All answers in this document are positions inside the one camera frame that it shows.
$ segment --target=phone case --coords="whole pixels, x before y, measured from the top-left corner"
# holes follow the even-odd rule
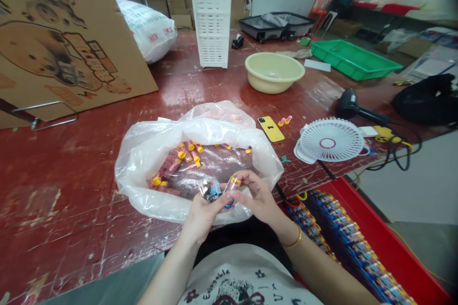
[[[277,124],[272,120],[271,117],[261,117],[258,118],[258,123],[261,125],[261,128],[267,135],[267,138],[273,143],[278,141],[283,141],[285,136],[281,133]]]

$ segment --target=black hair dryer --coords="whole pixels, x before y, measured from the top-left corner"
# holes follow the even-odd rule
[[[356,92],[354,89],[347,89],[342,93],[342,96],[337,103],[336,116],[337,118],[351,119],[357,114],[363,118],[377,123],[380,126],[386,126],[390,122],[390,119],[386,116],[359,107]]]

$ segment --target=white bag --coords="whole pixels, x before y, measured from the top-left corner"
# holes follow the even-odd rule
[[[177,39],[175,22],[164,14],[129,0],[116,0],[145,61],[159,61]]]
[[[185,139],[202,145],[227,143],[243,149],[251,146],[253,166],[271,190],[284,171],[271,143],[263,131],[256,129],[251,117],[229,101],[205,103],[178,121],[138,122],[126,133],[114,174],[119,190],[139,212],[174,223],[186,219],[190,200],[152,191],[146,184],[146,175],[157,173],[169,150]],[[246,186],[241,191],[251,196]],[[234,207],[231,212],[218,214],[215,225],[242,222],[251,216],[242,204]]]
[[[414,31],[406,31],[405,29],[392,30],[387,34],[382,42],[391,42],[387,48],[388,53],[395,52],[402,44],[407,43],[409,40],[417,35]]]

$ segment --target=gold bracelet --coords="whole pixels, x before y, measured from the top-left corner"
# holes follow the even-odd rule
[[[297,246],[299,244],[299,242],[301,241],[302,239],[302,229],[301,227],[299,226],[299,224],[295,223],[297,225],[297,227],[299,228],[299,237],[297,239],[297,241],[291,245],[281,245],[283,248],[294,248],[295,246]]]

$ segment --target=person's right hand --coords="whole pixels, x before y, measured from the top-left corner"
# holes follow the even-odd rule
[[[253,199],[237,191],[233,192],[233,198],[248,207],[256,218],[272,226],[275,221],[284,216],[281,209],[275,203],[267,183],[261,180],[254,172],[243,170],[235,173],[233,176],[241,180],[243,185],[248,186]]]

